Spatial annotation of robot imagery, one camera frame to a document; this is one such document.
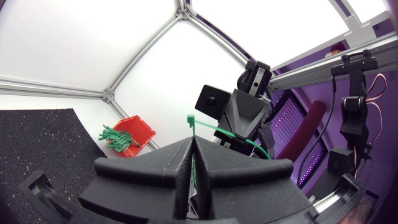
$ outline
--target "black mount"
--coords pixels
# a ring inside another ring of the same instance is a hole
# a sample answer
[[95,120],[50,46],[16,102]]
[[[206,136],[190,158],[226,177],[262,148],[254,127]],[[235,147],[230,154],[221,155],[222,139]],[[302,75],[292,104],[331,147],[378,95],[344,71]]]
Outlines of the black mount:
[[[343,174],[354,175],[359,166],[360,160],[364,156],[364,149],[370,148],[367,144],[369,131],[366,127],[366,118],[368,116],[368,107],[366,105],[366,81],[364,72],[378,69],[377,60],[371,56],[370,50],[364,50],[361,53],[341,56],[342,64],[331,68],[331,75],[349,75],[349,96],[341,99],[341,113],[343,122],[340,133],[347,140],[345,149],[336,147],[330,150],[328,168],[320,180],[315,184],[311,193],[317,198],[323,198],[328,195]],[[356,164],[354,166],[354,150],[357,153]]]
[[230,143],[230,149],[249,155],[252,146],[245,139],[255,141],[274,156],[274,138],[267,119],[272,112],[272,103],[267,91],[272,73],[270,66],[262,62],[248,61],[245,72],[238,79],[238,89],[232,94],[205,85],[200,93],[195,109],[218,120],[218,127],[234,133],[231,138],[218,131],[215,136],[221,144]]

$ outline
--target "black cone-shaped part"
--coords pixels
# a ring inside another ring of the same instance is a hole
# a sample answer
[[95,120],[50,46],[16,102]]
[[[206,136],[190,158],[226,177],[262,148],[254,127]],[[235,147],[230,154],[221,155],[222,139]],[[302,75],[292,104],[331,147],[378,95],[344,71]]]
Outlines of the black cone-shaped part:
[[311,207],[290,180],[292,161],[250,158],[200,137],[193,146],[201,219],[267,223]]
[[97,177],[80,203],[121,222],[185,219],[192,142],[187,138],[138,157],[95,160]]

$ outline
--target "red plastic bin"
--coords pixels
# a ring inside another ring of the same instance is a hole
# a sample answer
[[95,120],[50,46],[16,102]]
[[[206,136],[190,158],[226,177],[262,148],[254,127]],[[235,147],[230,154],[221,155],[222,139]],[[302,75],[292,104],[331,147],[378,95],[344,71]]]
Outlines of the red plastic bin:
[[156,132],[152,130],[152,128],[150,128],[139,116],[122,119],[113,129],[116,131],[128,131],[131,137],[141,145],[141,147],[138,147],[133,143],[130,144],[124,152],[120,152],[123,157],[136,156],[156,134]]

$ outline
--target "black foam mat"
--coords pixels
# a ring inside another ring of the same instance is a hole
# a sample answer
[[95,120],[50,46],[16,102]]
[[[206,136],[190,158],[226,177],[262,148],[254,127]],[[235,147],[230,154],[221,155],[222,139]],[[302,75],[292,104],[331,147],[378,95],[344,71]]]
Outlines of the black foam mat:
[[0,111],[0,197],[20,223],[44,223],[18,185],[35,170],[69,200],[93,180],[104,154],[73,109]]

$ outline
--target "red cylinder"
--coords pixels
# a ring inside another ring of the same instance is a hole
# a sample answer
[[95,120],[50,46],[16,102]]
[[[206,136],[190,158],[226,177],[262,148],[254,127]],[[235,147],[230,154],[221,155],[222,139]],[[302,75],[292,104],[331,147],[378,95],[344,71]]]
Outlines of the red cylinder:
[[276,159],[290,159],[295,162],[317,130],[325,111],[326,106],[322,102],[314,101],[296,133]]

